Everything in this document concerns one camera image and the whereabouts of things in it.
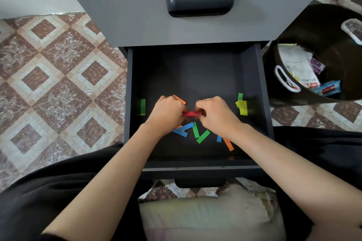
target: hand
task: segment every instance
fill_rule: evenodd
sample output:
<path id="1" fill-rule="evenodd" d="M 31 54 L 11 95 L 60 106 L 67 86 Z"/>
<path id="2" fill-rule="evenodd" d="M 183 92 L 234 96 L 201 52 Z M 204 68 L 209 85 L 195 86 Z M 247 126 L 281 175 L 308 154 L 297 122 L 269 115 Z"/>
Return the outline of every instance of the hand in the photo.
<path id="1" fill-rule="evenodd" d="M 195 111 L 206 111 L 205 115 L 198 115 L 202 125 L 223 138 L 232 140 L 232 135 L 242 123 L 229 109 L 226 102 L 219 96 L 199 100 L 196 102 Z"/>
<path id="2" fill-rule="evenodd" d="M 186 119 L 182 115 L 183 111 L 188 111 L 187 107 L 174 96 L 161 96 L 156 102 L 146 124 L 152 126 L 160 137 L 176 129 Z"/>

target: orange paper strip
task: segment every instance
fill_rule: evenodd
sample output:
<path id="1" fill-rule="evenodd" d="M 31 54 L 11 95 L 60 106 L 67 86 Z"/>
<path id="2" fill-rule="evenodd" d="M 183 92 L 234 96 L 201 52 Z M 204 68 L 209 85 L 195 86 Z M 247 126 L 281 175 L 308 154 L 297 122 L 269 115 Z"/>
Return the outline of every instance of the orange paper strip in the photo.
<path id="1" fill-rule="evenodd" d="M 234 150 L 234 147 L 232 146 L 230 140 L 227 140 L 226 138 L 223 138 L 225 143 L 226 143 L 226 146 L 229 148 L 229 151 L 233 151 Z"/>
<path id="2" fill-rule="evenodd" d="M 184 104 L 184 105 L 186 105 L 186 102 L 185 101 L 183 101 L 181 98 L 179 98 L 179 97 L 177 97 L 176 95 L 173 95 L 174 97 L 176 97 L 178 100 L 181 100 L 182 101 L 182 103 Z"/>

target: black pants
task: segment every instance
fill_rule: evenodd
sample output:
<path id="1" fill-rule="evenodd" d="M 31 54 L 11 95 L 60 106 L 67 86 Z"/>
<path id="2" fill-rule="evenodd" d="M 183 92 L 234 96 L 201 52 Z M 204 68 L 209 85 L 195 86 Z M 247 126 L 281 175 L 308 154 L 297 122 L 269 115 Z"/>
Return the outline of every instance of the black pants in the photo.
<path id="1" fill-rule="evenodd" d="M 277 142 L 362 190 L 362 134 L 304 127 L 275 127 L 274 134 Z M 0 241 L 38 236 L 121 147 L 47 166 L 0 193 Z M 305 240 L 312 222 L 269 177 L 255 180 L 277 190 L 288 239 Z M 138 240 L 146 239 L 137 198 L 151 186 L 152 181 L 138 181 L 113 240 L 124 238 L 130 229 Z"/>

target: person's left hand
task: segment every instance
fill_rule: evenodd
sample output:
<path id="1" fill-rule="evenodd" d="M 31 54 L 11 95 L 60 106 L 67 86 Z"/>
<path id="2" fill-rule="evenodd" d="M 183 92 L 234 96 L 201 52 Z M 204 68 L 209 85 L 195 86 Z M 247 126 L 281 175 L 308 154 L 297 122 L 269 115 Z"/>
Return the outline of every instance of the person's left hand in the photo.
<path id="1" fill-rule="evenodd" d="M 176 129 L 186 119 L 186 116 L 182 115 L 183 111 L 188 111 L 188 108 L 180 100 L 174 96 L 161 96 L 146 124 L 150 124 L 162 137 Z"/>

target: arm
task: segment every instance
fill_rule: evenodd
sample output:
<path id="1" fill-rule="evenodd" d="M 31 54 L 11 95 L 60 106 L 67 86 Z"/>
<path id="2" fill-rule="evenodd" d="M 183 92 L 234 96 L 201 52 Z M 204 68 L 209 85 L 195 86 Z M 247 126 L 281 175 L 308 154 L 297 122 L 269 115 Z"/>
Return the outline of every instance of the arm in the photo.
<path id="1" fill-rule="evenodd" d="M 147 121 L 43 233 L 70 241 L 110 240 L 157 142 L 184 120 L 185 105 L 162 96 Z"/>
<path id="2" fill-rule="evenodd" d="M 238 120 L 220 97 L 200 100 L 205 128 L 243 149 L 315 223 L 362 224 L 362 191 Z"/>

